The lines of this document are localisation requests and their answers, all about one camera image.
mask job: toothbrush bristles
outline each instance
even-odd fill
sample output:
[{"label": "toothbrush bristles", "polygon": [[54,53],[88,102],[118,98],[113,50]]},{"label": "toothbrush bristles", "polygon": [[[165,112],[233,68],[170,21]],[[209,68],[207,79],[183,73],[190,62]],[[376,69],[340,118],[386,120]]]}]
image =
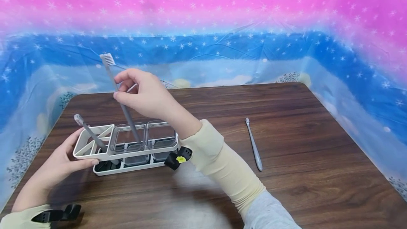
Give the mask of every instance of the toothbrush bristles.
[{"label": "toothbrush bristles", "polygon": [[83,119],[82,119],[82,117],[81,117],[79,114],[75,114],[74,120],[76,121],[76,123],[77,123],[78,125],[83,125]]},{"label": "toothbrush bristles", "polygon": [[100,55],[100,57],[102,58],[102,60],[104,62],[106,62],[106,64],[108,66],[116,65],[116,63],[115,63],[115,61],[114,61],[114,59],[113,59],[113,57],[112,57],[112,55],[110,53],[102,54],[102,55]]}]

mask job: transparent cup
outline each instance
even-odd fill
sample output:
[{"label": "transparent cup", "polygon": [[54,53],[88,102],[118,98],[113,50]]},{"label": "transparent cup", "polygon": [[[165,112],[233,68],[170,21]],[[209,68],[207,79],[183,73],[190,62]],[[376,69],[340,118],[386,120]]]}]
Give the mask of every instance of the transparent cup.
[{"label": "transparent cup", "polygon": [[[174,148],[177,146],[176,132],[161,120],[150,121],[145,130],[146,149]],[[171,151],[153,153],[154,162],[164,162]]]}]

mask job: forearm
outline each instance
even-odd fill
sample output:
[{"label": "forearm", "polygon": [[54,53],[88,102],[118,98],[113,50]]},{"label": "forearm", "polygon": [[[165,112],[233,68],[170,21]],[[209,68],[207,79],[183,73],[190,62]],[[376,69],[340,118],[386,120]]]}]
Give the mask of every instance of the forearm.
[{"label": "forearm", "polygon": [[195,135],[202,127],[202,123],[178,103],[171,108],[163,120],[174,128],[180,139]]},{"label": "forearm", "polygon": [[193,151],[190,161],[196,170],[220,184],[244,218],[253,200],[265,191],[265,187],[208,121],[203,120],[201,124],[201,129],[181,140],[181,145]]},{"label": "forearm", "polygon": [[20,212],[47,203],[49,191],[32,183],[30,180],[24,185],[14,202],[11,212]]}]

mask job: brown table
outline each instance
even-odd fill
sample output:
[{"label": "brown table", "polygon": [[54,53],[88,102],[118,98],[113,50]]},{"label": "brown table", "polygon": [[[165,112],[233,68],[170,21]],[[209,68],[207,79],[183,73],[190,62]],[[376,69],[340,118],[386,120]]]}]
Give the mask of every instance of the brown table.
[{"label": "brown table", "polygon": [[[199,119],[208,119],[225,136],[303,229],[407,228],[407,204],[365,154],[302,84],[264,84],[171,90]],[[111,93],[78,95],[68,104],[21,187],[78,126],[79,113],[90,125],[121,124],[125,117]],[[134,119],[148,119],[132,112]],[[254,162],[245,117],[262,158]],[[243,228],[233,204],[190,163],[176,172],[167,167],[94,175],[75,173],[51,195],[61,207],[79,203],[78,223],[62,228]]]}]

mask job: toothbrush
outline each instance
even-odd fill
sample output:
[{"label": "toothbrush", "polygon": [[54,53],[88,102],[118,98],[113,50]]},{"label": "toothbrush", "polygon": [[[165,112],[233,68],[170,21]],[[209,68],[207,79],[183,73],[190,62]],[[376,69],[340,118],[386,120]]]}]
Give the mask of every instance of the toothbrush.
[{"label": "toothbrush", "polygon": [[246,118],[246,125],[247,129],[249,130],[249,135],[250,135],[250,141],[252,141],[252,148],[253,148],[253,153],[254,153],[254,159],[255,159],[255,164],[257,165],[257,168],[259,171],[263,170],[263,164],[260,159],[260,154],[259,151],[257,150],[257,146],[255,145],[254,138],[252,135],[252,131],[250,130],[250,120],[249,118]]},{"label": "toothbrush", "polygon": [[[101,55],[99,55],[99,57],[101,58],[101,60],[103,61],[103,64],[105,65],[107,74],[109,75],[110,80],[113,82],[115,90],[118,92],[119,89],[117,88],[112,71],[110,71],[110,66],[116,65],[116,63],[113,60],[112,55],[110,53],[107,53],[107,54],[101,54]],[[128,108],[123,104],[120,104],[120,106],[123,110],[123,113],[125,114],[125,117],[131,128],[131,132],[133,133],[134,138],[136,139],[137,143],[141,144],[140,136],[137,133],[136,127],[134,126],[133,119],[131,118],[131,116],[129,114]]]},{"label": "toothbrush", "polygon": [[[103,152],[107,152],[107,147],[104,145],[102,140],[100,140],[94,132],[88,127],[88,125],[83,121],[83,118],[79,114],[75,114],[74,116],[75,121],[77,122],[78,125],[81,125],[82,127],[85,128],[85,130],[89,133],[89,135],[95,140],[95,143],[97,146],[99,146]],[[117,165],[119,164],[119,160],[112,160],[112,163]]]}]

